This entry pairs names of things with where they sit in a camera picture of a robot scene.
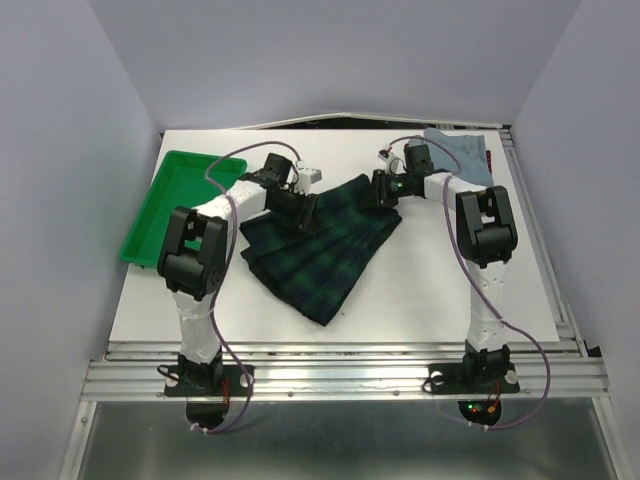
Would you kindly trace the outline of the green navy plaid skirt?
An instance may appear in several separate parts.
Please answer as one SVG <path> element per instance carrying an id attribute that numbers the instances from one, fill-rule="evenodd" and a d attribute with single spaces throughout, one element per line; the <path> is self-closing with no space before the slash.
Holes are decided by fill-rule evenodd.
<path id="1" fill-rule="evenodd" d="M 279 300 L 326 326 L 402 217 L 393 208 L 359 209 L 370 187 L 361 174 L 319 195 L 316 233 L 287 228 L 273 213 L 240 225 L 251 273 Z"/>

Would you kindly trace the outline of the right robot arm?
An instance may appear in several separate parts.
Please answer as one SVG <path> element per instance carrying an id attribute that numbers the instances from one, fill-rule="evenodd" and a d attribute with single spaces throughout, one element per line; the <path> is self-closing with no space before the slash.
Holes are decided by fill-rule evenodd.
<path id="1" fill-rule="evenodd" d="M 509 193 L 461 178 L 463 165 L 437 168 L 431 142 L 404 147 L 399 158 L 387 145 L 378 152 L 385 167 L 373 172 L 363 209 L 391 208 L 403 197 L 441 203 L 454 254 L 470 283 L 470 323 L 458 362 L 431 364 L 423 390 L 435 395 L 481 394 L 494 386 L 519 390 L 505 325 L 499 312 L 506 267 L 518 245 Z"/>

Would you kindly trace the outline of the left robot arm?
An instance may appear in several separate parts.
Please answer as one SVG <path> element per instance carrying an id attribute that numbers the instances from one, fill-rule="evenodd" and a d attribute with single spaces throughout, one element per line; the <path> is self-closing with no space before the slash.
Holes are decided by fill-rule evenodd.
<path id="1" fill-rule="evenodd" d="M 196 207 L 177 207 L 170 215 L 157 264 L 175 301 L 181 347 L 175 365 L 160 366 L 168 397 L 216 395 L 222 391 L 222 341 L 212 314 L 242 222 L 264 211 L 298 232 L 313 231 L 317 196 L 311 186 L 322 179 L 316 168 L 270 153 L 264 166 L 247 172 L 214 199 Z"/>

